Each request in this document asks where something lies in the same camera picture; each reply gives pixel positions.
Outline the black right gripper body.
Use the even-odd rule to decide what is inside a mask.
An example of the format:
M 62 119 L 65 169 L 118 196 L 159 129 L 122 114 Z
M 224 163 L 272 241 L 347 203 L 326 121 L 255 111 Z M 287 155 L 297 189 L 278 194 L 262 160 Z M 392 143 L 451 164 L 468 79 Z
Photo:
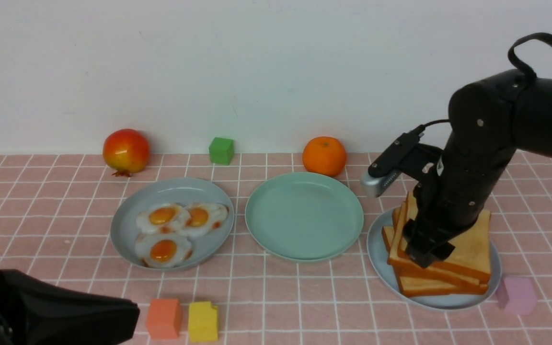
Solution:
M 451 133 L 430 177 L 414 191 L 417 214 L 404 230 L 408 253 L 449 251 L 477 221 L 516 150 L 512 135 Z

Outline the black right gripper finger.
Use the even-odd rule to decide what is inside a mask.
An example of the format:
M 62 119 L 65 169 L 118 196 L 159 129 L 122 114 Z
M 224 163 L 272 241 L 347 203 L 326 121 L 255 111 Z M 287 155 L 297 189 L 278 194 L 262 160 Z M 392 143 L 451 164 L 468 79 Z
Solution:
M 433 253 L 423 253 L 414 247 L 407 247 L 407 255 L 408 258 L 421 269 L 427 269 L 436 261 L 436 257 Z
M 450 242 L 433 244 L 430 251 L 433 262 L 444 262 L 451 256 L 454 249 L 455 246 Z

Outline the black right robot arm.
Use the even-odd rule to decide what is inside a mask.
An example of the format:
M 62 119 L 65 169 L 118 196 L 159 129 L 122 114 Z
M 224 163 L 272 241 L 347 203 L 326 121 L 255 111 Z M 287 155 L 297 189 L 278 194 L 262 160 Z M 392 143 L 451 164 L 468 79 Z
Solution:
M 517 150 L 552 159 L 552 79 L 508 70 L 460 88 L 448 106 L 451 134 L 414 188 L 418 213 L 403 232 L 421 268 L 453 253 Z

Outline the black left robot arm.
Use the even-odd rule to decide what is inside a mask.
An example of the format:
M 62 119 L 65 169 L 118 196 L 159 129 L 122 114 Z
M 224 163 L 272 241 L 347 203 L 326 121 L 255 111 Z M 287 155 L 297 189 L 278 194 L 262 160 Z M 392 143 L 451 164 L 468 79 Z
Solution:
M 131 300 L 0 269 L 0 345 L 120 345 L 134 336 L 139 316 Z

